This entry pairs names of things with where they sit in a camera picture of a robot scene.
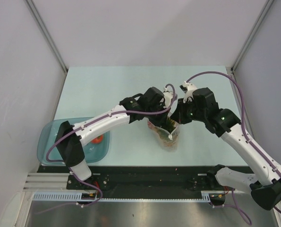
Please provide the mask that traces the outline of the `clear dotted zip top bag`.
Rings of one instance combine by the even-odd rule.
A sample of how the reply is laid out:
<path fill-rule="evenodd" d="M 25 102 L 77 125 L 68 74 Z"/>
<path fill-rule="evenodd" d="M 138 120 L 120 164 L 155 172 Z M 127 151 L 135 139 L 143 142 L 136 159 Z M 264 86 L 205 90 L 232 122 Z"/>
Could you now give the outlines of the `clear dotted zip top bag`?
<path fill-rule="evenodd" d="M 157 142 L 159 143 L 160 147 L 166 151 L 174 151 L 178 147 L 179 135 L 174 141 L 170 141 L 165 133 L 163 128 L 154 126 L 149 120 L 147 121 L 148 128 L 153 132 L 153 135 Z"/>

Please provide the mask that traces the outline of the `fake peach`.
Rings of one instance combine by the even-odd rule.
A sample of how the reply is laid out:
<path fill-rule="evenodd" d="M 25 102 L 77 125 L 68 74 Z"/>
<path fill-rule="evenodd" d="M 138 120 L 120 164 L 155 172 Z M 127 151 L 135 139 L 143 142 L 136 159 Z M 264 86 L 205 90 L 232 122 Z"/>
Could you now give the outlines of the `fake peach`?
<path fill-rule="evenodd" d="M 93 140 L 91 140 L 92 144 L 100 144 L 104 139 L 104 135 L 100 135 L 96 138 L 94 138 Z"/>

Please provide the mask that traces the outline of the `fake pineapple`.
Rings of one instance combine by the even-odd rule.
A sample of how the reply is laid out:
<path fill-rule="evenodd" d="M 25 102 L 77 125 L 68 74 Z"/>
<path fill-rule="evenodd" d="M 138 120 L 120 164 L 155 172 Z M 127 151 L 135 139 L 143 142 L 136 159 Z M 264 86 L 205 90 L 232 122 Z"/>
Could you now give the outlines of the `fake pineapple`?
<path fill-rule="evenodd" d="M 170 117 L 166 119 L 164 130 L 170 141 L 174 141 L 179 135 L 179 125 Z"/>

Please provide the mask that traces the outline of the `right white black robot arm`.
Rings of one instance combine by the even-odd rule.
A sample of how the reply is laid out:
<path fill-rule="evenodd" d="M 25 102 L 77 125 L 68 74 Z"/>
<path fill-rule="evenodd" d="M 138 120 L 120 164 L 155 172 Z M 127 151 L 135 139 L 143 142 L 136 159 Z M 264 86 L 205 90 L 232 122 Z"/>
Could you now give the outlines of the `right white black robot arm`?
<path fill-rule="evenodd" d="M 281 165 L 242 130 L 241 120 L 231 110 L 219 108 L 209 88 L 192 84 L 180 88 L 185 95 L 178 99 L 171 119 L 179 124 L 204 123 L 210 133 L 229 144 L 253 171 L 245 174 L 217 165 L 208 172 L 207 185 L 213 190 L 228 186 L 249 193 L 261 208 L 273 209 L 281 201 Z"/>

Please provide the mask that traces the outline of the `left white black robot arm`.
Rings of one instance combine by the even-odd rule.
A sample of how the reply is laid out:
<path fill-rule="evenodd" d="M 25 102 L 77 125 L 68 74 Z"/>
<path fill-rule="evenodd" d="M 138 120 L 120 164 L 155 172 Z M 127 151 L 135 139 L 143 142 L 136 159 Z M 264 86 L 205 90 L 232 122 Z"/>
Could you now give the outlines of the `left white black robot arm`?
<path fill-rule="evenodd" d="M 93 185 L 94 178 L 85 160 L 84 146 L 114 128 L 144 118 L 158 126 L 164 125 L 176 98 L 174 89 L 164 88 L 160 91 L 151 87 L 143 94 L 124 98 L 118 105 L 97 117 L 75 124 L 63 122 L 53 146 L 57 148 L 65 166 L 77 178 L 77 184 L 88 189 Z"/>

